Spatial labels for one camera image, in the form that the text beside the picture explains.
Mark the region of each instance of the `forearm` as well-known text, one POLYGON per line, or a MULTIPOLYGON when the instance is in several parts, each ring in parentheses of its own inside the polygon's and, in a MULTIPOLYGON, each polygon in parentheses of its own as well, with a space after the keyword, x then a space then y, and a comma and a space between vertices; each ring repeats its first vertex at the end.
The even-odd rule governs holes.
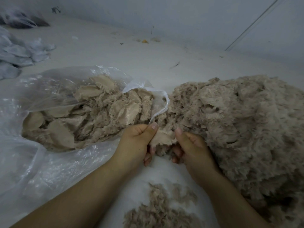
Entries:
POLYGON ((221 174, 204 187, 213 205, 221 228, 270 228, 242 197, 233 184, 221 174))
POLYGON ((93 227, 116 195, 124 178, 112 163, 107 162, 12 228, 93 227))

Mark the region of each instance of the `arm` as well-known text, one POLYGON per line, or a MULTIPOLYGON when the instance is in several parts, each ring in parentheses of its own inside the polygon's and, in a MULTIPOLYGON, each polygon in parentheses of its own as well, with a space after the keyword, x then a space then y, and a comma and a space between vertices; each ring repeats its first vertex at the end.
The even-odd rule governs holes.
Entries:
POLYGON ((142 161, 145 166, 151 162, 147 145, 156 131, 156 124, 128 127, 107 163, 11 228, 93 227, 142 161))
POLYGON ((184 160, 189 174, 208 194, 221 228, 271 227, 222 175, 202 137, 180 128, 175 135, 181 147, 173 147, 176 157, 172 162, 184 160))

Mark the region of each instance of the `hand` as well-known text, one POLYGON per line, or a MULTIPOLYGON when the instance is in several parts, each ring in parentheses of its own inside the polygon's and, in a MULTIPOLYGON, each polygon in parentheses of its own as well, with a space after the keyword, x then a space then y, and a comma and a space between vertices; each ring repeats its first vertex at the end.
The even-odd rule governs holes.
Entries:
POLYGON ((175 137, 179 145, 172 148, 176 155, 172 158, 172 162, 183 161, 189 174, 198 185, 204 187, 213 179, 214 173, 221 174, 201 136, 183 132, 180 128, 177 128, 175 137))
POLYGON ((127 173, 137 169, 142 162, 145 166, 149 165, 156 150, 151 147, 148 150, 148 144, 157 129, 156 122, 149 126, 140 124, 127 127, 110 161, 127 173))

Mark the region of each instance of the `left hand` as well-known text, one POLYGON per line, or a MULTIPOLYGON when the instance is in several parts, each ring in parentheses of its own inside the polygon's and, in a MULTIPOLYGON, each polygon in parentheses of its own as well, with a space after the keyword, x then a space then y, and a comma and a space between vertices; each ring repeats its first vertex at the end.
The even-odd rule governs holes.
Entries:
POLYGON ((145 166, 149 165, 155 153, 155 147, 150 147, 148 150, 148 144, 157 129, 156 122, 149 126, 140 124, 127 127, 110 161, 115 162, 117 168, 128 173, 137 169, 142 162, 145 166))

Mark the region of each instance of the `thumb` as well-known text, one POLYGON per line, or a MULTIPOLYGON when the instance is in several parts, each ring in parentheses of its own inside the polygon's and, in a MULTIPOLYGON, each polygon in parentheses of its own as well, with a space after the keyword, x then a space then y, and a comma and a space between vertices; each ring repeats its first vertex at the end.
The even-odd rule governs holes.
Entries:
POLYGON ((153 122, 151 125, 149 125, 145 131, 140 135, 140 137, 145 141, 145 143, 148 145, 151 139, 154 137, 158 129, 158 125, 156 122, 153 122))
POLYGON ((181 130, 181 128, 178 127, 175 130, 175 137, 185 153, 191 152, 191 150, 193 150, 193 143, 190 141, 188 136, 181 130))

